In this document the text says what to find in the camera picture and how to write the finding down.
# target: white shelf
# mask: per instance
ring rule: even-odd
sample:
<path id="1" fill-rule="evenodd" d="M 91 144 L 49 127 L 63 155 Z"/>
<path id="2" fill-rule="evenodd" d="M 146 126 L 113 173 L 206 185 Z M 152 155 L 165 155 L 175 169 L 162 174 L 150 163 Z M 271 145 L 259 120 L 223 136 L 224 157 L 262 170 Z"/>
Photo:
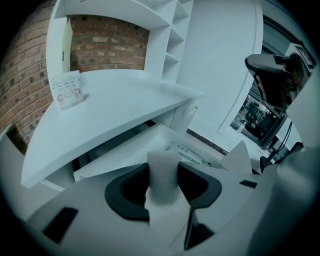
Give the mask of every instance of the white shelf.
<path id="1" fill-rule="evenodd" d="M 162 80 L 175 83 L 179 72 L 179 66 L 179 61 L 165 60 L 162 71 Z"/>
<path id="2" fill-rule="evenodd" d="M 184 18 L 187 18 L 187 17 L 189 17 L 189 14 L 187 13 L 186 9 L 184 8 L 184 6 L 179 1 L 177 1 L 173 20 L 175 20 L 175 19 L 184 19 Z"/>
<path id="3" fill-rule="evenodd" d="M 184 37 L 178 32 L 175 26 L 171 26 L 169 40 L 171 41 L 184 41 Z"/>
<path id="4" fill-rule="evenodd" d="M 166 48 L 166 52 L 172 56 L 175 56 L 178 60 L 181 59 L 185 42 L 181 35 L 177 33 L 174 28 L 171 28 L 169 42 Z"/>
<path id="5" fill-rule="evenodd" d="M 189 18 L 177 18 L 173 20 L 172 27 L 183 37 L 186 38 L 189 26 Z"/>
<path id="6" fill-rule="evenodd" d="M 179 60 L 176 57 L 172 56 L 170 53 L 165 54 L 165 62 L 164 63 L 166 63 L 166 61 L 174 62 L 174 63 L 179 62 Z"/>

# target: white surface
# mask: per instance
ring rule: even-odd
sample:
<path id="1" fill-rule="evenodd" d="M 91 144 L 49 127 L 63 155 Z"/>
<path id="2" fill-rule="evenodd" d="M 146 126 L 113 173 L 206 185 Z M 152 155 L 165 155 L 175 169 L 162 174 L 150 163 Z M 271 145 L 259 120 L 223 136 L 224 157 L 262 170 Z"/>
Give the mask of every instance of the white surface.
<path id="1" fill-rule="evenodd" d="M 105 153 L 108 153 L 110 150 L 119 146 L 120 144 L 130 140 L 132 137 L 136 136 L 136 134 L 132 130 L 128 130 L 117 137 L 114 137 L 107 142 L 95 147 L 94 149 L 88 152 L 90 161 L 94 161 L 97 158 L 101 157 Z"/>
<path id="2" fill-rule="evenodd" d="M 149 164 L 149 199 L 159 206 L 173 204 L 178 198 L 178 163 L 177 152 L 154 150 L 146 153 Z"/>
<path id="3" fill-rule="evenodd" d="M 73 31 L 70 24 L 70 19 L 68 19 L 67 24 L 64 28 L 63 35 L 63 46 L 62 46 L 62 71 L 70 72 L 70 52 L 71 52 L 71 41 L 72 41 Z"/>
<path id="4" fill-rule="evenodd" d="M 268 166 L 247 202 L 223 229 L 184 255 L 269 255 L 316 200 L 319 165 L 314 157 L 317 155 L 319 150 L 306 150 L 290 155 L 281 167 Z M 213 224 L 218 218 L 210 214 L 207 220 Z"/>
<path id="5" fill-rule="evenodd" d="M 175 8 L 173 19 L 183 19 L 183 18 L 187 18 L 188 16 L 189 16 L 188 12 L 178 0 L 176 2 L 176 8 Z"/>
<path id="6" fill-rule="evenodd" d="M 319 84 L 320 70 L 317 66 L 309 81 L 286 111 L 305 147 L 320 147 Z"/>
<path id="7" fill-rule="evenodd" d="M 135 0 L 67 0 L 65 15 L 98 15 L 133 23 L 147 30 L 168 26 L 165 16 Z"/>
<path id="8" fill-rule="evenodd" d="M 284 124 L 282 125 L 281 129 L 278 131 L 278 133 L 276 134 L 276 137 L 283 142 L 285 139 L 285 136 L 287 134 L 289 125 L 290 125 L 291 119 L 289 117 L 287 117 L 287 119 L 285 120 Z M 291 132 L 289 135 L 288 140 L 286 141 L 286 148 L 288 150 L 291 150 L 293 148 L 293 146 L 297 143 L 297 142 L 301 142 L 301 138 L 299 136 L 299 133 L 295 127 L 294 124 L 292 124 L 291 127 Z"/>
<path id="9" fill-rule="evenodd" d="M 222 185 L 221 194 L 212 205 L 195 210 L 198 222 L 204 223 L 214 233 L 218 233 L 237 215 L 255 191 L 254 188 L 241 185 L 240 182 L 246 180 L 258 183 L 261 176 L 206 166 L 198 169 L 214 177 Z"/>
<path id="10" fill-rule="evenodd" d="M 196 0 L 185 41 L 177 81 L 205 93 L 189 129 L 226 151 L 241 139 L 233 142 L 218 130 L 240 95 L 244 102 L 251 86 L 244 88 L 250 79 L 245 58 L 262 46 L 263 30 L 257 31 L 257 26 L 263 20 L 257 17 L 257 5 L 253 0 Z"/>
<path id="11" fill-rule="evenodd" d="M 169 247 L 180 233 L 184 232 L 184 235 L 186 235 L 187 231 L 183 229 L 188 224 L 190 205 L 178 185 L 176 200 L 170 205 L 154 204 L 154 201 L 151 200 L 150 192 L 149 187 L 145 194 L 146 201 L 144 205 L 149 211 L 150 229 L 155 231 Z M 183 248 L 183 245 L 184 241 L 176 241 L 176 247 Z"/>
<path id="12" fill-rule="evenodd" d="M 160 27 L 149 33 L 144 70 L 154 80 L 161 80 L 169 35 L 170 27 Z"/>
<path id="13" fill-rule="evenodd" d="M 175 0 L 173 1 L 167 1 L 167 0 L 142 0 L 142 1 L 148 1 L 151 2 L 151 8 L 158 13 L 164 20 L 166 20 L 168 23 L 171 23 L 174 14 L 175 14 Z"/>
<path id="14" fill-rule="evenodd" d="M 174 241 L 169 245 L 169 248 L 173 253 L 183 252 L 185 250 L 185 239 L 188 231 L 188 223 L 186 223 L 179 233 L 179 235 L 174 239 Z"/>
<path id="15" fill-rule="evenodd" d="M 176 108 L 172 109 L 164 114 L 158 115 L 157 117 L 153 118 L 152 121 L 155 123 L 162 123 L 168 127 L 171 127 L 172 121 L 175 117 Z"/>
<path id="16" fill-rule="evenodd" d="M 30 189 L 21 185 L 24 156 L 6 135 L 9 128 L 10 126 L 0 134 L 1 190 L 12 212 L 21 219 L 27 220 L 60 191 L 41 182 Z"/>
<path id="17" fill-rule="evenodd" d="M 256 21 L 255 21 L 254 43 L 253 43 L 253 49 L 251 54 L 261 54 L 263 37 L 264 37 L 263 13 L 262 13 L 262 7 L 261 7 L 260 1 L 253 0 L 253 2 L 254 2 Z M 248 93 L 252 87 L 253 81 L 254 81 L 254 78 L 247 70 L 247 75 L 243 83 L 242 89 L 240 91 L 240 94 L 238 95 L 234 105 L 232 106 L 232 109 L 230 110 L 229 114 L 225 118 L 223 124 L 220 126 L 218 133 L 228 138 L 235 144 L 238 144 L 241 141 L 245 141 L 247 144 L 247 147 L 249 148 L 250 153 L 254 155 L 257 159 L 259 159 L 263 155 L 263 153 L 262 153 L 262 150 L 260 150 L 255 143 L 251 143 L 252 141 L 248 140 L 248 138 L 240 132 L 236 132 L 236 133 L 232 132 L 233 134 L 231 135 L 230 132 L 228 131 L 228 129 L 230 128 L 230 124 L 232 123 L 232 121 L 238 114 L 240 108 L 242 107 L 244 101 L 246 100 Z"/>
<path id="18" fill-rule="evenodd" d="M 34 186 L 96 146 L 199 95 L 182 85 L 127 77 L 82 84 L 82 92 L 84 102 L 64 111 L 51 104 L 41 118 L 26 152 L 23 185 Z"/>
<path id="19" fill-rule="evenodd" d="M 162 80 L 175 83 L 178 76 L 179 66 L 179 62 L 166 59 L 162 71 Z"/>
<path id="20" fill-rule="evenodd" d="M 179 62 L 179 60 L 170 53 L 165 54 L 165 60 L 171 62 Z"/>
<path id="21" fill-rule="evenodd" d="M 193 4 L 193 0 L 185 2 L 183 4 L 184 10 L 182 10 L 180 4 L 178 3 L 175 12 L 175 17 L 172 22 L 172 26 L 175 27 L 184 38 L 187 37 L 190 16 L 184 17 L 182 16 L 182 13 L 184 13 L 185 15 L 190 15 L 193 9 Z"/>
<path id="22" fill-rule="evenodd" d="M 221 160 L 222 167 L 228 171 L 252 174 L 250 158 L 244 141 L 241 141 Z"/>
<path id="23" fill-rule="evenodd" d="M 188 149 L 204 158 L 205 161 L 211 163 L 212 167 L 219 168 L 221 166 L 219 160 L 208 151 L 199 148 L 192 141 L 178 135 L 164 124 L 158 123 L 75 171 L 73 173 L 74 178 L 79 181 L 83 178 L 104 174 L 122 167 L 146 163 L 147 152 L 165 150 L 165 146 L 169 142 L 185 145 Z"/>
<path id="24" fill-rule="evenodd" d="M 175 31 L 174 28 L 171 28 L 166 52 L 177 60 L 181 60 L 184 46 L 185 44 L 182 36 Z"/>
<path id="25" fill-rule="evenodd" d="M 176 108 L 170 128 L 180 135 L 185 135 L 192 119 L 198 110 L 199 100 L 194 99 L 192 102 Z"/>
<path id="26" fill-rule="evenodd" d="M 69 162 L 66 165 L 62 166 L 54 173 L 46 177 L 45 180 L 58 185 L 61 188 L 67 189 L 69 186 L 76 182 L 72 162 Z"/>

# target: white counter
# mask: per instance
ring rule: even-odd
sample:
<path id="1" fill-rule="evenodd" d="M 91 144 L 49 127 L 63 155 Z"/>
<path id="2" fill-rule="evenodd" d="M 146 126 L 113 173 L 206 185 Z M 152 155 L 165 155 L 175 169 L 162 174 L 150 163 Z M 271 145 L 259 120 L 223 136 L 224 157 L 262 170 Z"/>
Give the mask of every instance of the white counter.
<path id="1" fill-rule="evenodd" d="M 64 111 L 51 104 L 34 131 L 22 170 L 21 183 L 26 187 L 115 136 L 201 95 L 182 85 L 135 77 L 99 84 L 83 80 L 87 82 L 82 85 L 85 101 Z"/>

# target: white machine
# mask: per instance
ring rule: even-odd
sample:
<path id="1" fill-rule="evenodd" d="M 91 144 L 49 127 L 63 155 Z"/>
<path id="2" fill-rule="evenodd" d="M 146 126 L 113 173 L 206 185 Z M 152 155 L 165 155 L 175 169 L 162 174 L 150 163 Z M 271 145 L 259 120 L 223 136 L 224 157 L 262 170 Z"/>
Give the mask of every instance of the white machine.
<path id="1" fill-rule="evenodd" d="M 312 73 L 299 54 L 245 63 L 261 98 L 282 113 Z M 267 255 L 315 202 L 319 156 L 319 146 L 306 146 L 259 176 L 150 152 L 147 163 L 74 183 L 29 219 L 28 230 L 54 255 Z"/>

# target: paper towel roll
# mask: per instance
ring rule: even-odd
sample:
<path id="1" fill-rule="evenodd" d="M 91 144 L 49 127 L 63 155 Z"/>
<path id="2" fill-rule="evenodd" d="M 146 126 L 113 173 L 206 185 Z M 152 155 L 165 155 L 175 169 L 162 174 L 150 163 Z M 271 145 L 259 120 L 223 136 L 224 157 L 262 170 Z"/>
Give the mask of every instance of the paper towel roll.
<path id="1" fill-rule="evenodd" d="M 150 151 L 147 153 L 149 164 L 150 199 L 156 205 L 170 205 L 178 197 L 178 163 L 176 152 Z"/>

